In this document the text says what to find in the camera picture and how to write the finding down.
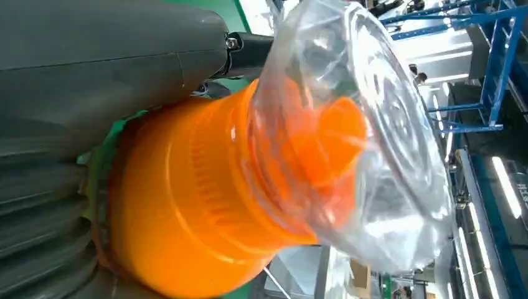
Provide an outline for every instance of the orange nozzle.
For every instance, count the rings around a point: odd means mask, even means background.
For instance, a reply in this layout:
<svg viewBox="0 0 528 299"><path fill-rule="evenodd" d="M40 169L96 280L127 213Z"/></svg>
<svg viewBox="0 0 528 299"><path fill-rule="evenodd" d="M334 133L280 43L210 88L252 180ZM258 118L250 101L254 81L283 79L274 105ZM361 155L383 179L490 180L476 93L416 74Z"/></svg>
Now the orange nozzle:
<svg viewBox="0 0 528 299"><path fill-rule="evenodd" d="M282 248L317 242L302 214L309 205L338 227L354 206L366 134L358 107L298 101L270 132L251 116L256 86L164 107L123 134L109 186L111 250L163 295L234 290Z"/></svg>
<svg viewBox="0 0 528 299"><path fill-rule="evenodd" d="M288 82L285 89L289 104L276 121L282 125L272 132L256 130L254 164L270 200L291 212L287 218L306 217L315 204L337 228L354 207L354 163L366 143L365 118L350 98L314 108L302 103L295 83Z"/></svg>

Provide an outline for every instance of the metal bolt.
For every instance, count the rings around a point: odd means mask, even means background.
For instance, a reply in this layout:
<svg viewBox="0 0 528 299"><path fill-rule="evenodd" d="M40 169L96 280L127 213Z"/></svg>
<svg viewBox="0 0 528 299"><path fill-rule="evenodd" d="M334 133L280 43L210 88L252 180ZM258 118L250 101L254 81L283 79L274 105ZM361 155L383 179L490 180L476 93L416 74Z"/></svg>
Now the metal bolt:
<svg viewBox="0 0 528 299"><path fill-rule="evenodd" d="M225 40L225 45L227 45L229 50L238 49L238 40L234 39L233 37L229 37Z"/></svg>

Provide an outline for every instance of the cardboard box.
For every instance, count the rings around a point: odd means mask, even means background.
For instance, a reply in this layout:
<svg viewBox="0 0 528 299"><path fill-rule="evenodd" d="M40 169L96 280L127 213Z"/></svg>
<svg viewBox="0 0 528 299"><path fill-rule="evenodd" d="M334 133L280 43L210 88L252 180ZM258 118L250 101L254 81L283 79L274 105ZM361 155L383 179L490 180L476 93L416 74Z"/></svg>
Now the cardboard box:
<svg viewBox="0 0 528 299"><path fill-rule="evenodd" d="M370 267L365 267L355 260L350 261L350 269L354 274L352 285L361 299L370 299Z"/></svg>

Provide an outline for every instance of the transparent plastic film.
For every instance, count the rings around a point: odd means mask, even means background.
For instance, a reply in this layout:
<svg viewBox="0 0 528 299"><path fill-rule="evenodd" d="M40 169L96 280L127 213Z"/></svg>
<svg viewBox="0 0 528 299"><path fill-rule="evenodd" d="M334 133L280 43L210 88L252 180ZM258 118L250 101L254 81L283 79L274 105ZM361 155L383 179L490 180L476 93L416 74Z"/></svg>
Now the transparent plastic film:
<svg viewBox="0 0 528 299"><path fill-rule="evenodd" d="M451 201L435 135L408 67L360 5L294 9L248 113L251 180L287 229L390 272L439 253Z"/></svg>

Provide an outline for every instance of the blue metal frame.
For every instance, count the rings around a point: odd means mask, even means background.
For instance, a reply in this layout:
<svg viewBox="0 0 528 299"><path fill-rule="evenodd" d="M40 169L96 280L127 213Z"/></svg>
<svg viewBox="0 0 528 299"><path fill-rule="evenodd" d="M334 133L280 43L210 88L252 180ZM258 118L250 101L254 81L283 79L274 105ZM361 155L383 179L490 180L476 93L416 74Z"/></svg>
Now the blue metal frame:
<svg viewBox="0 0 528 299"><path fill-rule="evenodd" d="M491 50L479 103L429 109L429 112L478 110L483 122L482 126L468 126L455 121L441 120L444 123L450 124L449 128L445 128L441 131L442 133L470 133L501 130L502 125L497 124L497 119L499 118L502 99L504 98L510 72L514 72L515 74L521 73L524 74L522 78L528 78L528 74L523 71L522 66L516 59L517 42L521 36L524 19L528 14L528 6L517 7L512 0L497 1L498 3L494 3L491 0L458 1L440 7L434 7L381 20L383 25L390 26L391 24L398 22L419 19L444 19L446 17L452 19L450 24L430 26L392 34L391 37L394 40L432 34L448 30L449 28L453 28L454 30L463 29L473 24L480 25L483 28L484 35L490 40ZM491 13L485 13L484 10L477 11L477 4L484 3L498 4L498 10ZM449 11L463 6L470 6L472 13L458 14L454 16L431 16L431 14L437 14L442 11ZM492 30L490 30L490 23L494 24ZM526 82L527 81L520 81L517 83L521 86L523 92L528 89L528 87L524 86Z"/></svg>

